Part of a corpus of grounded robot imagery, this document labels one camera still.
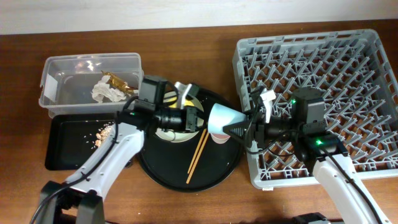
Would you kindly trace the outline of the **blue cup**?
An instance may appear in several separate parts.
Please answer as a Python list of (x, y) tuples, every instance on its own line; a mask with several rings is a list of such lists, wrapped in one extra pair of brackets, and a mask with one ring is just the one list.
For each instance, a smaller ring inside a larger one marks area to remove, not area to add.
[(226, 135), (223, 131), (225, 126), (247, 120), (247, 116), (239, 111), (215, 103), (208, 118), (208, 132), (211, 134)]

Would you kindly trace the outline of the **pink cup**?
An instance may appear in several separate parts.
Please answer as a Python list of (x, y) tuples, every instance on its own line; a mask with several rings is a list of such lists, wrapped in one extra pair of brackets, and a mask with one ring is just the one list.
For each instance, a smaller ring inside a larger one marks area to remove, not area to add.
[(229, 140), (230, 136), (224, 134), (211, 134), (211, 138), (217, 144), (224, 144)]

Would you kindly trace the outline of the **yellow bowl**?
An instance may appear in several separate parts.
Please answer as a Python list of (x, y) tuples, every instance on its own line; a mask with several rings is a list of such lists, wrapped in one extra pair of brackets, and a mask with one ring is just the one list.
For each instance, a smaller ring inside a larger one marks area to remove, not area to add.
[[(164, 99), (164, 103), (172, 102), (172, 101), (175, 101), (176, 99), (177, 99), (176, 96), (166, 97)], [(196, 108), (199, 108), (200, 110), (203, 109), (201, 103), (199, 102), (199, 100), (197, 98), (194, 98), (192, 100), (186, 100), (184, 103), (184, 106), (194, 106)]]

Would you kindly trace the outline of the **golden wrapper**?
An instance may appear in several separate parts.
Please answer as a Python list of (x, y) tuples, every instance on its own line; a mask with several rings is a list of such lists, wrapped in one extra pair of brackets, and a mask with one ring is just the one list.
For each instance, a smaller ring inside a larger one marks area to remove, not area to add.
[(138, 93), (137, 88), (129, 86), (128, 82), (125, 82), (123, 79), (119, 78), (114, 73), (102, 71), (102, 74), (104, 77), (109, 78), (106, 83), (110, 84), (113, 88), (115, 88), (125, 94), (128, 94), (128, 95), (133, 95), (135, 93)]

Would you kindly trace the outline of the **food scraps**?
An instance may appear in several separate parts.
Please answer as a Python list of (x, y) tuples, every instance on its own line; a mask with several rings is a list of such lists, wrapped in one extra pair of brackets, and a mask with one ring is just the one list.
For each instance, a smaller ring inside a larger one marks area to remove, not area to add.
[(89, 145), (90, 149), (99, 148), (105, 142), (112, 129), (112, 123), (106, 123), (98, 128), (94, 133), (85, 134), (83, 136), (84, 143)]

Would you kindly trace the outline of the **white tissue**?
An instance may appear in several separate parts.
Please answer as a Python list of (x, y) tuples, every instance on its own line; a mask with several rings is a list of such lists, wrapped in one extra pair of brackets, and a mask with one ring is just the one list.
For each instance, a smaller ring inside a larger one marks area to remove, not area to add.
[(91, 91), (91, 97), (98, 103), (119, 102), (126, 99), (126, 94), (117, 88), (112, 87), (108, 82), (109, 75), (105, 75), (94, 85)]

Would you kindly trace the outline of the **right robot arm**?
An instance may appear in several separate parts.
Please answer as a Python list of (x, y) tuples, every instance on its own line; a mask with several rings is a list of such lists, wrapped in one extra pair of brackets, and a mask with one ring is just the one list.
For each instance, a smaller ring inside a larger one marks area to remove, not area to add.
[(259, 108), (246, 112), (246, 119), (230, 121), (222, 130), (241, 143), (249, 154), (258, 153), (278, 141), (293, 145), (293, 154), (327, 191), (345, 223), (389, 223), (357, 176), (348, 150), (339, 137), (326, 129), (325, 101), (320, 90), (299, 88), (291, 96), (289, 119), (266, 116)]

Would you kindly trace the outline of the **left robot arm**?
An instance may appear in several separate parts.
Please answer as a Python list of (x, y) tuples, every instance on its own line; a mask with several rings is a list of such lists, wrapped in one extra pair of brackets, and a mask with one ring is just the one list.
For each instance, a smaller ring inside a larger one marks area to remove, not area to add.
[(185, 105), (200, 91), (148, 75), (139, 93), (116, 112), (108, 137), (62, 184), (50, 181), (40, 192), (40, 203), (31, 223), (105, 223), (103, 202), (126, 164), (139, 153), (146, 137), (156, 132), (195, 133), (204, 127), (202, 110)]

